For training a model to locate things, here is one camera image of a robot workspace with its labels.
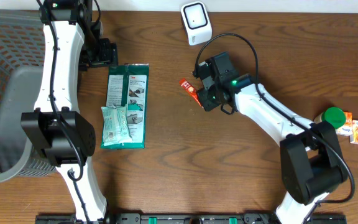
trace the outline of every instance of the white electronic device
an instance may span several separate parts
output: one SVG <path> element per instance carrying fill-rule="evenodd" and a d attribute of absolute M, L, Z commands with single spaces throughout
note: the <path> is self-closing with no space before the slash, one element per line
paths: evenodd
<path fill-rule="evenodd" d="M 212 38 L 212 26 L 204 3 L 196 1 L 182 6 L 181 19 L 190 45 Z"/>

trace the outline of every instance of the green indicator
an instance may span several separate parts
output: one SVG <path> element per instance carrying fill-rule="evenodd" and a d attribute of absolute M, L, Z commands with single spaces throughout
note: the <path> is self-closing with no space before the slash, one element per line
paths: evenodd
<path fill-rule="evenodd" d="M 229 218 L 229 224 L 237 224 L 236 218 Z"/>
<path fill-rule="evenodd" d="M 149 224 L 157 224 L 157 218 L 149 218 Z"/>

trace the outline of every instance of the green bottle cap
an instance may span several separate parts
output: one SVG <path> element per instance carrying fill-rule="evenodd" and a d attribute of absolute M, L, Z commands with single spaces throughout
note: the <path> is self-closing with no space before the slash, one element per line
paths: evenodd
<path fill-rule="evenodd" d="M 328 108 L 328 110 L 324 112 L 321 119 L 323 121 L 328 121 L 334 126 L 335 129 L 338 129 L 345 124 L 346 115 L 341 109 L 337 107 L 332 107 Z"/>

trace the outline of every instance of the wooden table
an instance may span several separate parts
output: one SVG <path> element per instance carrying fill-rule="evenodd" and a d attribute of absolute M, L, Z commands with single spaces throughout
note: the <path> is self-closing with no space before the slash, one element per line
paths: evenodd
<path fill-rule="evenodd" d="M 313 119 L 329 106 L 358 119 L 358 14 L 211 13 L 214 35 L 235 32 L 258 51 L 260 81 L 284 105 Z M 103 12 L 104 36 L 119 61 L 149 63 L 146 148 L 93 156 L 98 183 L 112 207 L 144 213 L 243 213 L 275 210 L 285 189 L 279 148 L 252 120 L 205 112 L 178 84 L 193 70 L 200 45 L 186 42 L 179 12 Z M 254 72 L 248 46 L 233 37 L 211 44 L 202 59 L 228 51 L 242 73 Z M 82 74 L 81 114 L 100 144 L 108 69 Z M 340 136 L 356 178 L 354 199 L 323 205 L 358 223 L 358 145 Z M 349 183 L 330 199 L 344 198 Z M 74 213 L 59 174 L 16 177 L 0 184 L 0 223 L 33 223 L 40 213 Z"/>

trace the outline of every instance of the green and white packet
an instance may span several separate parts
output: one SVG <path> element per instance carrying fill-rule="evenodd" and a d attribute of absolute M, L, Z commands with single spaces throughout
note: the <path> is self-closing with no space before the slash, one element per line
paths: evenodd
<path fill-rule="evenodd" d="M 102 149 L 143 149 L 145 147 L 145 118 L 149 65 L 133 64 L 109 68 L 106 106 L 123 106 L 132 142 L 105 145 Z"/>
<path fill-rule="evenodd" d="M 102 112 L 104 118 L 103 145 L 110 146 L 132 142 L 126 119 L 126 107 L 102 107 Z"/>

